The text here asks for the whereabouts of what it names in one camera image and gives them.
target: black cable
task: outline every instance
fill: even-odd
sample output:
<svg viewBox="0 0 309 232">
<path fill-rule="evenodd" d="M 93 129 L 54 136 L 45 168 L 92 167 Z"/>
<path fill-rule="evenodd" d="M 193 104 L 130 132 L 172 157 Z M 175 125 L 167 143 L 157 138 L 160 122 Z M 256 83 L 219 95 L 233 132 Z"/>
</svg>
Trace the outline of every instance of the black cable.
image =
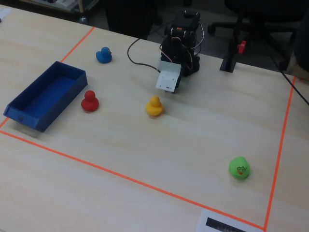
<svg viewBox="0 0 309 232">
<path fill-rule="evenodd" d="M 196 57 L 201 52 L 201 50 L 202 50 L 202 44 L 199 45 L 199 51 L 194 56 Z"/>
<path fill-rule="evenodd" d="M 172 22 L 174 22 L 174 21 L 175 21 L 175 19 L 173 19 L 172 21 L 170 21 L 170 22 L 168 22 L 168 23 L 166 23 L 166 24 L 163 24 L 163 25 L 160 26 L 159 28 L 157 28 L 157 29 L 155 29 L 154 31 L 150 32 L 149 35 L 151 35 L 151 34 L 157 32 L 157 31 L 160 30 L 161 28 L 165 27 L 166 25 L 168 25 L 168 24 L 170 24 L 170 23 L 172 23 Z M 153 69 L 157 70 L 157 71 L 160 73 L 161 71 L 160 71 L 159 69 L 157 69 L 156 67 L 154 67 L 154 66 L 152 66 L 152 65 L 150 65 L 150 64 L 137 63 L 137 62 L 134 62 L 134 61 L 131 59 L 131 57 L 130 57 L 130 55 L 129 55 L 130 48 L 131 48 L 138 40 L 140 40 L 140 39 L 141 39 L 141 38 L 138 38 L 136 41 L 134 41 L 134 42 L 130 45 L 130 47 L 127 49 L 127 52 L 126 52 L 127 57 L 129 58 L 129 60 L 130 60 L 133 64 L 147 66 L 147 67 L 150 67 L 150 68 L 153 68 Z"/>
<path fill-rule="evenodd" d="M 293 87 L 293 89 L 296 91 L 296 93 L 299 94 L 299 96 L 305 101 L 305 103 L 307 103 L 307 105 L 309 105 L 309 102 L 306 100 L 306 98 L 298 91 L 298 89 L 293 85 L 293 83 L 289 80 L 289 78 L 284 74 L 284 72 L 280 69 L 279 65 L 276 63 L 274 57 L 272 56 L 271 52 L 269 51 L 269 49 L 267 48 L 265 42 L 262 39 L 262 44 L 264 46 L 264 48 L 266 49 L 269 57 L 272 59 L 272 61 L 274 62 L 274 64 L 276 65 L 277 69 L 281 72 L 281 74 L 284 76 L 284 78 L 289 82 L 289 84 Z"/>
</svg>

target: white paper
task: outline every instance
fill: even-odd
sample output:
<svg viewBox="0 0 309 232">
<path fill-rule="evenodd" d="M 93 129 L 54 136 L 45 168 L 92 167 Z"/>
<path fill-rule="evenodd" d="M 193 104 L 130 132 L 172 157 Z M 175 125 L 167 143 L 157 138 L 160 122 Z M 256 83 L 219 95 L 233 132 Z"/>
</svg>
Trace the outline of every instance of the white paper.
<svg viewBox="0 0 309 232">
<path fill-rule="evenodd" d="M 219 232 L 219 230 L 211 228 L 206 225 L 208 218 L 214 219 L 216 221 L 219 221 L 221 223 L 224 223 L 226 225 L 232 226 L 245 232 L 262 232 L 262 230 L 258 228 L 252 227 L 250 225 L 244 224 L 240 221 L 234 220 L 232 218 L 223 216 L 221 214 L 215 213 L 207 209 L 202 211 L 199 224 L 197 226 L 197 232 Z"/>
<path fill-rule="evenodd" d="M 3 20 L 11 12 L 11 8 L 0 8 L 0 19 Z"/>
</svg>

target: floor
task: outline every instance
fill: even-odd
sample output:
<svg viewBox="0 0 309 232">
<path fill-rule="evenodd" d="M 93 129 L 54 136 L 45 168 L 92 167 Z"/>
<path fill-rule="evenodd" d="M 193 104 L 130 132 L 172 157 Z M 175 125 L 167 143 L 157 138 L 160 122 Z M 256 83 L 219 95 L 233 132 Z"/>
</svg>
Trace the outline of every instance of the floor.
<svg viewBox="0 0 309 232">
<path fill-rule="evenodd" d="M 181 0 L 170 0 L 168 3 L 159 6 L 159 14 L 163 17 L 163 24 L 174 19 L 175 14 L 183 9 L 192 9 L 199 11 L 202 17 L 202 25 L 205 31 L 205 39 L 202 44 L 201 53 L 209 56 L 223 58 L 226 55 L 228 41 L 232 35 L 231 29 L 217 29 L 214 36 L 207 33 L 207 26 L 212 22 L 236 22 L 237 15 L 224 5 L 224 0 L 194 0 L 191 7 L 184 7 Z M 94 27 L 108 29 L 105 9 L 102 8 L 88 20 L 88 24 Z M 148 36 L 149 41 L 162 43 L 164 28 L 159 30 L 159 33 L 153 33 Z M 289 43 L 290 33 L 274 33 L 275 39 L 286 49 L 288 54 L 293 51 L 293 45 Z M 199 29 L 197 32 L 198 38 L 202 38 L 202 32 Z M 281 57 L 271 50 L 277 62 L 281 61 Z M 268 57 L 264 47 L 258 41 L 252 41 L 245 50 L 243 55 L 237 55 L 237 62 L 261 67 L 269 70 L 277 71 L 272 60 Z"/>
</svg>

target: red object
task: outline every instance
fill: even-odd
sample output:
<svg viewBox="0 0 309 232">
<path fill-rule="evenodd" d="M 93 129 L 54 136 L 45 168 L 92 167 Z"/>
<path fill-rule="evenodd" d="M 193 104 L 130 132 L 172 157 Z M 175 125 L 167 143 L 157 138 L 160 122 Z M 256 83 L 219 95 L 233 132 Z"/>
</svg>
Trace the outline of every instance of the red object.
<svg viewBox="0 0 309 232">
<path fill-rule="evenodd" d="M 85 93 L 85 99 L 82 100 L 82 108 L 87 112 L 94 112 L 98 109 L 98 99 L 94 91 L 87 91 Z"/>
<path fill-rule="evenodd" d="M 247 41 L 242 41 L 241 44 L 238 45 L 238 52 L 239 54 L 243 54 L 243 51 L 245 50 L 245 46 L 246 46 Z"/>
</svg>

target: red rubber duck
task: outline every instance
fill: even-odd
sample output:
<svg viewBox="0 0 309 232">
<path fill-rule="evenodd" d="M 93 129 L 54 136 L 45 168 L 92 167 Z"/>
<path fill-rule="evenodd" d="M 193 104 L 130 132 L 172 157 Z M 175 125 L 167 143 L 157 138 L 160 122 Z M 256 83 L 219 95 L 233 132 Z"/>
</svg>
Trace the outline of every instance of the red rubber duck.
<svg viewBox="0 0 309 232">
<path fill-rule="evenodd" d="M 82 100 L 82 108 L 87 112 L 94 112 L 98 109 L 98 99 L 94 91 L 89 90 L 85 93 L 85 99 Z"/>
</svg>

